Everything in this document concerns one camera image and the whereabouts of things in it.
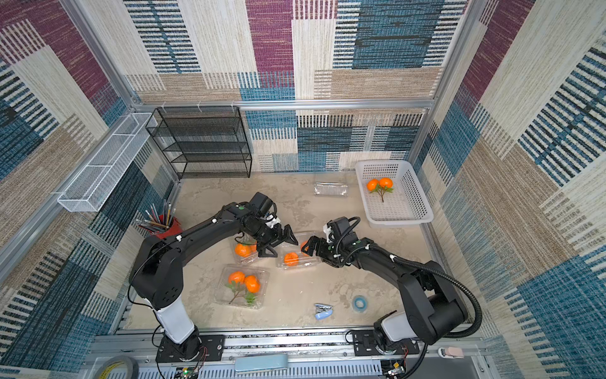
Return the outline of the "clear clamshell container back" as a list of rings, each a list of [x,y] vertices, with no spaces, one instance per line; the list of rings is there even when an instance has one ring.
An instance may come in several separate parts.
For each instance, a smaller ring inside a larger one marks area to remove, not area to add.
[[[347,197],[349,186],[345,183],[315,182],[314,194],[322,197]]]

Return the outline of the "white plastic perforated basket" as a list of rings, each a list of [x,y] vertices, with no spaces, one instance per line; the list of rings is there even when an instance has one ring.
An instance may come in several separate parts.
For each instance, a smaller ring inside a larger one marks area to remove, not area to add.
[[[371,227],[396,228],[428,224],[434,214],[429,200],[413,166],[405,160],[367,160],[355,166],[366,218]],[[391,178],[393,192],[385,194],[384,202],[378,194],[367,191],[373,179]]]

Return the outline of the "orange pair with leaves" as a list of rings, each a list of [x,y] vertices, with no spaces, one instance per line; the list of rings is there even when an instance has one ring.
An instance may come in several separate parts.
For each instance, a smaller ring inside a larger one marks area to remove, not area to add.
[[[385,194],[393,192],[394,183],[391,178],[373,178],[367,183],[366,188],[371,194],[378,194],[380,200],[384,202]]]

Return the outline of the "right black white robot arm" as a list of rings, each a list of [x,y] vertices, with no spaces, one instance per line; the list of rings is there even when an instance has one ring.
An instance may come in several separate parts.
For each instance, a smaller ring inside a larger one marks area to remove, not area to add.
[[[434,262],[413,262],[386,250],[370,238],[354,232],[358,217],[341,217],[324,226],[324,237],[313,236],[301,245],[301,252],[317,256],[333,268],[354,266],[371,272],[399,291],[403,311],[394,311],[373,325],[377,349],[390,352],[402,340],[419,340],[431,345],[442,338],[460,338],[475,327],[454,329],[469,317],[461,295],[473,294]]]

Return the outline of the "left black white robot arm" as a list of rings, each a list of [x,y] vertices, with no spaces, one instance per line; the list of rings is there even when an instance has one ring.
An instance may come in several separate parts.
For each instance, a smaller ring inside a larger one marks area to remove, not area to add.
[[[164,329],[160,353],[183,362],[200,356],[202,342],[183,305],[183,268],[198,254],[226,238],[249,235],[259,257],[276,257],[282,243],[298,245],[291,226],[282,226],[276,204],[256,193],[249,202],[232,202],[207,220],[167,238],[149,236],[140,245],[129,285],[150,306]]]

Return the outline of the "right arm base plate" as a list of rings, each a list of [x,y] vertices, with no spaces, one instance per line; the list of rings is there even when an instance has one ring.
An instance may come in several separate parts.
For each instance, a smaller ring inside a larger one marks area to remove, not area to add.
[[[351,329],[346,332],[345,341],[353,346],[356,356],[371,355],[418,355],[419,344],[411,339],[391,341],[375,329]]]

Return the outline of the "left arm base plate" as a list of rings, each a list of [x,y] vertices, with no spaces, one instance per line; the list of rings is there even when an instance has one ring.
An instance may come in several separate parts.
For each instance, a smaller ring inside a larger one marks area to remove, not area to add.
[[[156,354],[156,362],[218,362],[223,356],[225,339],[225,335],[191,336],[182,344],[176,344],[164,336]]]

